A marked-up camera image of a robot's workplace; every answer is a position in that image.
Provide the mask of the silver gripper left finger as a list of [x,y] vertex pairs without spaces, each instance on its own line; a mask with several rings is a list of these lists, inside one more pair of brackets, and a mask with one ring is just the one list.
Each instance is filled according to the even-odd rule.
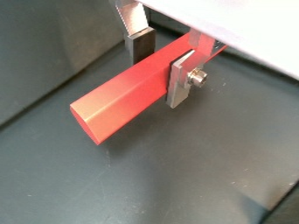
[[148,25],[146,9],[136,0],[110,0],[124,34],[131,63],[136,64],[155,52],[155,29]]

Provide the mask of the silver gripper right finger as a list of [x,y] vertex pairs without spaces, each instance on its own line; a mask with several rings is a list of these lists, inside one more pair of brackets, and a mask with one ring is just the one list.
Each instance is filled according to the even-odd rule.
[[191,50],[171,63],[166,103],[173,109],[187,99],[193,86],[205,85],[209,74],[203,66],[227,47],[195,29],[190,30],[189,44]]

